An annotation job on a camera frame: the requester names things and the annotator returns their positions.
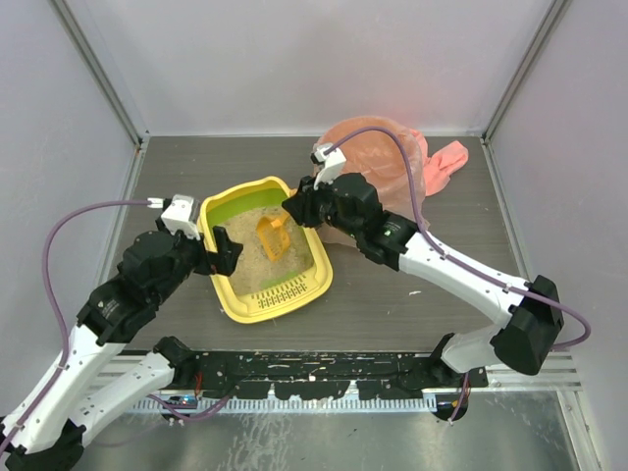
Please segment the orange litter scoop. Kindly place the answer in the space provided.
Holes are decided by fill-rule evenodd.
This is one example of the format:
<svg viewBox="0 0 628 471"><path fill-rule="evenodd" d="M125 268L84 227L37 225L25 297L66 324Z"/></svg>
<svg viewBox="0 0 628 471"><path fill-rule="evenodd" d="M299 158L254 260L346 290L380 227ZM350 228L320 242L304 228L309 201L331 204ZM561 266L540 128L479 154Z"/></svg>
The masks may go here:
<svg viewBox="0 0 628 471"><path fill-rule="evenodd" d="M257 236L272 262L279 261L289 248L290 238L285 227L287 220L288 213L284 213L274 218L263 216L257 223Z"/></svg>

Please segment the bin with pink bag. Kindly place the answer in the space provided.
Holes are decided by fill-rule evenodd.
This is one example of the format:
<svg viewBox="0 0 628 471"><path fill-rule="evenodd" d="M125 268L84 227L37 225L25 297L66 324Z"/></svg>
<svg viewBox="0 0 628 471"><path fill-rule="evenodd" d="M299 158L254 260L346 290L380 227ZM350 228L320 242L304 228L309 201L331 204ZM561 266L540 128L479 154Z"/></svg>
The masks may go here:
<svg viewBox="0 0 628 471"><path fill-rule="evenodd" d="M335 143L349 133L365 127L391 131L402 144L409 160L415 186L415 198L421 204L426 197L423 157L411 129L388 118L360 116L335 124L316 141L317 145ZM364 132L340 147L346 158L342 171L360 173L373 185L386 210L414 218L404 160L393 140L380 131Z"/></svg>

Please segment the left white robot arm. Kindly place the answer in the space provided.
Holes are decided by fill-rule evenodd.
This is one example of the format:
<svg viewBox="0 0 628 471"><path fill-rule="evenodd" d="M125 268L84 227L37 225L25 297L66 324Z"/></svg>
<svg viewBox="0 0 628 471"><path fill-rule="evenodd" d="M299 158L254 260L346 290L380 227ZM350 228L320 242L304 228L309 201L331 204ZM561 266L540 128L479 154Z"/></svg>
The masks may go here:
<svg viewBox="0 0 628 471"><path fill-rule="evenodd" d="M196 355L175 337L160 339L130 373L99 393L88 388L151 322L193 273L231 275L243 250L216 227L214 251L183 232L151 231L127 248L111 280L77 315L64 349L35 389L1 420L1 452L10 470L70 470L105 427L140 398L196 373Z"/></svg>

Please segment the yellow green litter box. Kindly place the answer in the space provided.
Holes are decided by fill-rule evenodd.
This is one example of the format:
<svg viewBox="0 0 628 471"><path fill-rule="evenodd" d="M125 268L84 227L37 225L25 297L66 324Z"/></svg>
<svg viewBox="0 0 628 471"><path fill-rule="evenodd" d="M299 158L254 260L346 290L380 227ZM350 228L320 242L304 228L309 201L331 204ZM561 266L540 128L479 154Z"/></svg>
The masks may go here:
<svg viewBox="0 0 628 471"><path fill-rule="evenodd" d="M198 228L216 251L212 231L222 227L243 245L230 276L213 275L222 309L234 321L254 324L293 312L325 294L333 268L317 233L288 217L290 196L277 177L241 183L206 198Z"/></svg>

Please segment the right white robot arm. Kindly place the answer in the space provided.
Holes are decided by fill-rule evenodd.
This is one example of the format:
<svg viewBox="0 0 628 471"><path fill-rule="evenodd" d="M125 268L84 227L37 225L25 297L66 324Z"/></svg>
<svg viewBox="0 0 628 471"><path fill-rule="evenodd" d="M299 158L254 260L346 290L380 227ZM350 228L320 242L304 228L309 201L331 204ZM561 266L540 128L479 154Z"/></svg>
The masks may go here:
<svg viewBox="0 0 628 471"><path fill-rule="evenodd" d="M437 359L453 372L499 363L529 376L541 370L564 325L550 279L509 276L452 249L416 222L384 209L360 174L332 183L305 177L282 206L298 225L327 224L350 236L372 262L426 280L489 318L486 328L444 337Z"/></svg>

